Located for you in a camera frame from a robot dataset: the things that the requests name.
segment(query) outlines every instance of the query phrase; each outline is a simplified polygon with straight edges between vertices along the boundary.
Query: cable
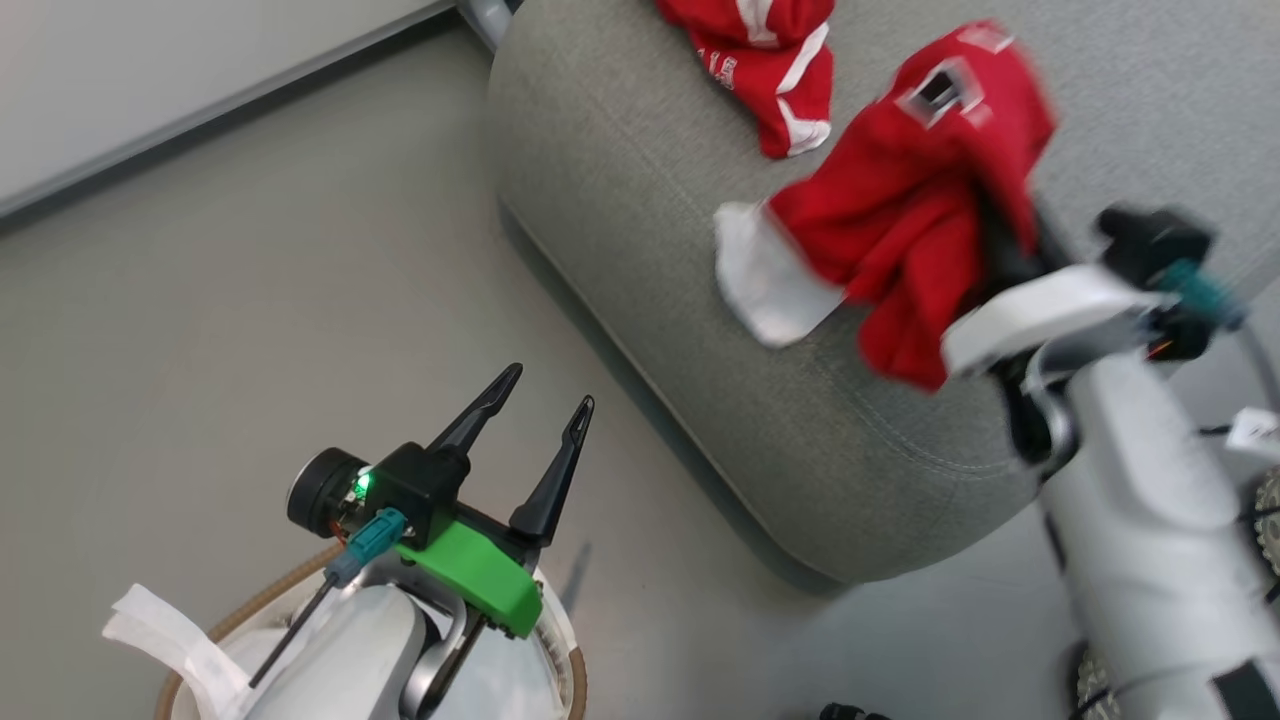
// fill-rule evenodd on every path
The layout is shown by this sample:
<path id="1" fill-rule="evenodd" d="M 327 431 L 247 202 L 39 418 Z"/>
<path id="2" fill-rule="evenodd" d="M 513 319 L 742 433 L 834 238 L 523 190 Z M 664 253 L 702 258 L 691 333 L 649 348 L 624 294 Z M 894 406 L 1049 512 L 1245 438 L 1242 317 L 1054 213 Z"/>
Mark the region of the cable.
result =
<path id="1" fill-rule="evenodd" d="M 1271 364 L 1267 348 L 1258 340 L 1258 334 L 1253 332 L 1253 325 L 1247 322 L 1240 324 L 1236 334 L 1240 338 L 1240 347 L 1244 348 L 1244 355 L 1249 359 L 1253 372 L 1258 375 L 1258 382 L 1262 383 L 1262 392 L 1266 395 L 1270 410 L 1280 413 L 1280 380 L 1276 379 L 1275 366 Z"/>
<path id="2" fill-rule="evenodd" d="M 298 619 L 289 625 L 289 630 L 284 633 L 280 642 L 275 643 L 275 647 L 271 648 L 271 655 L 268 655 L 266 660 L 264 660 L 262 665 L 257 669 L 257 673 L 253 673 L 253 679 L 248 682 L 250 688 L 256 688 L 257 684 L 262 682 L 262 678 L 266 676 L 266 671 L 270 670 L 271 665 L 275 665 L 275 661 L 280 659 L 280 653 L 284 652 L 284 648 L 289 647 L 289 643 L 298 634 L 298 630 L 302 629 L 302 625 L 306 625 L 307 620 L 311 619 L 311 614 L 316 611 L 316 607 L 320 607 L 320 601 L 324 600 L 324 596 L 329 594 L 329 591 L 332 591 L 337 584 L 337 574 L 325 578 L 324 584 L 320 585 L 316 594 L 311 597 L 311 602 L 302 609 Z"/>
<path id="3" fill-rule="evenodd" d="M 297 637 L 302 625 L 306 625 L 311 614 L 316 611 L 316 607 L 320 607 L 320 601 L 324 600 L 324 596 L 333 588 L 347 587 L 351 580 L 356 579 L 356 575 L 360 574 L 365 565 L 369 565 L 372 559 L 390 550 L 404 536 L 406 525 L 407 520 L 399 510 L 384 507 L 378 511 L 378 515 L 372 520 L 348 538 L 347 548 L 325 566 L 324 585 L 311 598 L 311 602 L 302 609 L 298 619 L 289 625 L 288 632 L 284 633 L 280 642 L 275 643 L 275 647 L 271 648 L 271 655 L 266 656 L 257 673 L 253 673 L 253 679 L 248 682 L 250 688 L 257 688 L 257 684 L 266 676 L 266 671 L 280 659 L 280 653 L 284 652 L 284 648 L 289 647 L 289 643 Z"/>

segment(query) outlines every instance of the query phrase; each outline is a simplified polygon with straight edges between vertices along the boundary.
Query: wooden rim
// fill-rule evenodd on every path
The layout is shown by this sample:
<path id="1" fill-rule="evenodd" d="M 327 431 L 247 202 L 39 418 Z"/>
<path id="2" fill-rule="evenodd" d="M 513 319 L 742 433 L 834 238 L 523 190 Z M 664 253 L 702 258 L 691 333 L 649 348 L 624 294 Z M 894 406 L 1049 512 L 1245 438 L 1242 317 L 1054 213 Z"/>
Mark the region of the wooden rim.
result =
<path id="1" fill-rule="evenodd" d="M 209 639 L 214 641 L 214 643 L 220 643 L 227 639 L 227 635 L 229 635 L 232 630 L 244 624 L 246 620 L 252 618 L 256 612 L 271 602 L 275 602 L 275 600 L 282 594 L 289 592 L 293 585 L 323 570 L 330 560 L 338 557 L 342 550 L 342 544 L 335 543 L 333 547 L 320 552 L 311 560 L 307 560 L 302 565 L 289 570 L 289 573 L 283 578 L 271 583 L 265 591 L 257 593 L 250 598 L 248 602 L 236 609 L 236 611 L 224 618 L 221 623 L 214 625 L 214 629 L 209 630 Z M 568 662 L 570 671 L 573 675 L 573 705 L 568 708 L 568 720 L 582 720 L 586 715 L 586 660 L 582 657 L 582 648 L 575 647 L 573 651 L 568 653 Z M 173 703 L 178 698 L 178 688 L 180 687 L 182 676 L 170 671 L 169 676 L 165 678 L 164 685 L 160 687 L 160 696 L 156 698 L 155 720 L 173 720 Z"/>

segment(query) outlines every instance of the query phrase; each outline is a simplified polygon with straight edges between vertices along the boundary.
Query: white tape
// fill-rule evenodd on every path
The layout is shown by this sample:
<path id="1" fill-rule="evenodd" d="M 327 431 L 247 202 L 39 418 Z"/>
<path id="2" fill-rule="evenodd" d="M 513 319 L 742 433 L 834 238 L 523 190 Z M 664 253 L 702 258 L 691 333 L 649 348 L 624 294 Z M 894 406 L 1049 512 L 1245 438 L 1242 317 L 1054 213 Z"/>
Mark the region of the white tape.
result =
<path id="1" fill-rule="evenodd" d="M 133 646 L 182 675 L 202 720 L 239 720 L 248 675 L 195 623 L 138 584 L 111 607 L 104 638 Z"/>

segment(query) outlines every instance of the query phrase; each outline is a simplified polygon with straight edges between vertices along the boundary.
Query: white stripe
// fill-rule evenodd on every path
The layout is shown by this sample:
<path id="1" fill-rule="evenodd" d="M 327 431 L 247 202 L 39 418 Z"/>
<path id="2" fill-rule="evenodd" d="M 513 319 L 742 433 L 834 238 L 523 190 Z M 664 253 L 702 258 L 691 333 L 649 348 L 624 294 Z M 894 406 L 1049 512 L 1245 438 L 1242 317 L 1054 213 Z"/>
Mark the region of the white stripe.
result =
<path id="1" fill-rule="evenodd" d="M 737 15 L 746 27 L 746 41 L 753 47 L 777 47 L 778 36 L 768 28 L 773 0 L 737 0 Z"/>
<path id="2" fill-rule="evenodd" d="M 791 110 L 791 104 L 778 97 L 778 111 L 782 113 L 782 122 L 787 126 L 787 137 L 791 147 L 787 147 L 787 158 L 795 158 L 801 152 L 808 152 L 831 137 L 831 123 L 827 120 L 801 120 Z"/>
<path id="3" fill-rule="evenodd" d="M 808 152 L 831 137 L 829 122 L 799 119 L 795 111 L 791 110 L 791 104 L 782 99 L 783 94 L 791 92 L 800 85 L 800 79 L 804 77 L 805 70 L 809 69 L 809 64 L 822 51 L 822 44 L 827 41 L 828 31 L 827 23 L 822 23 L 809 33 L 809 37 L 804 38 L 804 42 L 800 45 L 800 53 L 796 54 L 796 59 L 787 68 L 787 74 L 782 76 L 782 82 L 778 83 L 778 111 L 782 114 L 782 122 L 787 126 L 787 137 L 791 141 L 791 146 L 787 149 L 787 158 Z"/>
<path id="4" fill-rule="evenodd" d="M 778 95 L 791 92 L 800 85 L 800 78 L 809 69 L 809 63 L 818 56 L 822 44 L 827 41 L 827 32 L 829 29 L 827 23 L 822 23 L 809 33 L 809 37 L 804 38 L 804 42 L 800 44 L 800 53 L 796 54 L 796 59 L 787 68 L 787 74 L 782 76 L 782 82 L 778 83 Z"/>

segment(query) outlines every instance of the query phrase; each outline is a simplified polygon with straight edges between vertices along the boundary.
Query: gear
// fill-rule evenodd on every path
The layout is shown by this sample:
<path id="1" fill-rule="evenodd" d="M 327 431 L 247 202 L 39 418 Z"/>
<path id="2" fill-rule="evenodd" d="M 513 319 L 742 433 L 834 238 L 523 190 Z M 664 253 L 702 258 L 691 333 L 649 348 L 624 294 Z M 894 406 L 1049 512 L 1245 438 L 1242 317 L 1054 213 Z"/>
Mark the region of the gear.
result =
<path id="1" fill-rule="evenodd" d="M 1258 487 L 1254 510 L 1280 507 L 1280 465 L 1267 470 Z M 1267 515 L 1253 523 L 1262 546 L 1262 557 L 1271 565 L 1271 571 L 1280 577 L 1280 514 Z"/>
<path id="2" fill-rule="evenodd" d="M 1085 701 L 1106 689 L 1106 687 L 1107 669 L 1093 655 L 1093 650 L 1085 650 L 1075 682 L 1076 707 L 1084 705 Z M 1108 692 L 1106 698 L 1091 707 L 1082 716 L 1082 720 L 1120 720 L 1120 705 L 1116 703 L 1116 696 Z"/>

